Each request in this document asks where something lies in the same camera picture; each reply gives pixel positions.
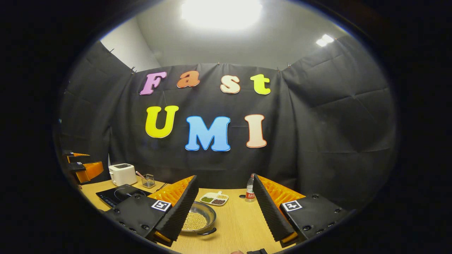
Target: metal bowl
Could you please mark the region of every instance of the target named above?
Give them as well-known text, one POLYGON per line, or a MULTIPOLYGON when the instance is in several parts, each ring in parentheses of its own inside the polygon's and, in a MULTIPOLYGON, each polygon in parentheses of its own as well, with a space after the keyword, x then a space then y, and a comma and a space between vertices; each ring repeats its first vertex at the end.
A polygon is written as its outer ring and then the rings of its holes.
MULTIPOLYGON (((212 207, 205 205, 203 203, 197 202, 195 201, 192 205, 192 207, 190 208, 190 212, 197 212, 199 214, 201 214, 202 216, 204 216, 204 218, 206 218, 207 221, 207 226, 197 229, 197 230, 182 230, 182 232, 201 232, 206 230, 207 228, 209 228, 216 220, 217 218, 217 214, 215 213, 215 211, 212 209, 212 207)), ((213 232, 215 232, 217 229, 213 228, 209 231, 206 231, 204 233, 198 233, 198 235, 209 235, 213 232)))

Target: wooden table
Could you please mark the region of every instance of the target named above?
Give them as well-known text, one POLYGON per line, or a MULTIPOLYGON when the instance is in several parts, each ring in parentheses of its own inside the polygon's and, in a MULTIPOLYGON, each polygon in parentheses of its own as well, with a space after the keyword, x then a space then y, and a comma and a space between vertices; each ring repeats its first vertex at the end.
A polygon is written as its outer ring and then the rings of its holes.
MULTIPOLYGON (((163 185, 162 182, 156 181, 155 186, 148 189, 141 185, 140 177, 137 176, 137 180, 138 182, 132 184, 132 186, 152 193, 163 185)), ((83 185, 81 191, 96 208, 107 211, 110 207, 96 196, 96 192, 114 187, 116 185, 109 180, 101 183, 83 185)), ((207 192, 217 193, 219 191, 228 195, 229 199, 223 206, 211 205, 217 213, 217 219, 213 224, 217 228, 217 231, 210 235, 181 232, 177 241, 173 242, 173 245, 169 249, 184 254, 230 254, 237 250, 246 253, 247 251, 265 249, 270 254, 289 248, 282 248, 279 242, 274 241, 257 200, 248 203, 239 197, 239 195, 245 194, 245 188, 200 188, 196 201, 199 201, 200 197, 207 192)))

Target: plastic bottle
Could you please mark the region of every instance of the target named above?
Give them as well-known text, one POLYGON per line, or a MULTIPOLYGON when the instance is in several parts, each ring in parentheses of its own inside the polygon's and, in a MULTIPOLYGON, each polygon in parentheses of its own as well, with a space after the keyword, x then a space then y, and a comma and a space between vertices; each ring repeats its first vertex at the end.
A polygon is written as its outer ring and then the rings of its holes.
POLYGON ((248 183, 246 184, 246 195, 245 195, 246 202, 253 202, 254 200, 256 200, 256 196, 254 195, 254 191, 253 191, 253 182, 254 182, 254 175, 251 174, 251 177, 248 180, 248 183))

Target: toaster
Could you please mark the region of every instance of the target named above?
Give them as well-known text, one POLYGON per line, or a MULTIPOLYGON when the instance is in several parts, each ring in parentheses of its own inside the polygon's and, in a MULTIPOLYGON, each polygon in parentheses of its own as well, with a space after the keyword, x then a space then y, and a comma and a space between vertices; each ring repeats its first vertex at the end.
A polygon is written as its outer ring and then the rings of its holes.
POLYGON ((124 184, 134 184, 137 182, 137 177, 135 175, 135 167, 130 164, 116 164, 108 167, 110 172, 110 177, 112 178, 113 184, 116 186, 121 186, 124 184))

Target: black curtain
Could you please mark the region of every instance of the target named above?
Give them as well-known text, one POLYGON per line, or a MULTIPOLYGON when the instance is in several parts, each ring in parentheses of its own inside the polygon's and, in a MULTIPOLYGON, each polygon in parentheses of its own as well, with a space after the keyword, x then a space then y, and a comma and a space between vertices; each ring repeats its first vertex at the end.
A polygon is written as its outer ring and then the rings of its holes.
MULTIPOLYGON (((101 56, 98 64, 88 62, 82 69, 82 63, 65 94, 78 98, 63 104, 62 116, 71 119, 65 125, 62 117, 67 149, 103 161, 109 152, 112 164, 130 163, 164 182, 196 174, 202 188, 244 188, 250 174, 257 173, 301 193, 319 193, 345 208, 368 201, 389 174, 396 139, 393 99, 378 64, 351 37, 339 38, 282 71, 198 64, 131 74, 100 43, 91 49, 96 50, 101 52, 94 54, 101 56), (146 76, 161 71, 168 76, 154 93, 139 95, 146 76), (198 71, 200 83, 177 88, 186 71, 198 71), (270 79, 270 94, 254 91, 250 77, 257 74, 270 79), (224 75, 239 77, 239 93, 220 90, 224 75), (172 132, 161 139, 148 136, 146 109, 162 108, 157 118, 162 128, 168 105, 179 107, 172 132), (244 117, 249 114, 265 116, 265 147, 245 145, 249 130, 244 117), (231 150, 185 150, 189 116, 201 116, 207 127, 218 116, 229 117, 231 150)), ((96 181, 106 179, 103 174, 96 181)))

